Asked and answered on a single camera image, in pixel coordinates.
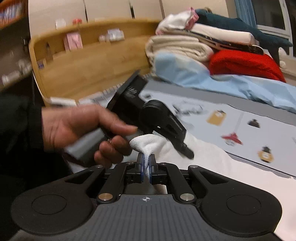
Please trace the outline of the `person's left hand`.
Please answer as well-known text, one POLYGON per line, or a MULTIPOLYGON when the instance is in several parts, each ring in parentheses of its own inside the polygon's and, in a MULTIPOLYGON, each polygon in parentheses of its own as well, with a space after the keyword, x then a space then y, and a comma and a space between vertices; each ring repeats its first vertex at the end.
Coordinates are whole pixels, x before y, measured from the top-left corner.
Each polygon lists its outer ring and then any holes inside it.
POLYGON ((111 141, 103 141, 94 153, 95 162, 106 168, 131 154, 132 148, 125 137, 137 132, 136 126, 124 123, 98 104, 43 108, 42 126, 46 150, 61 150, 99 127, 111 131, 115 136, 111 141))

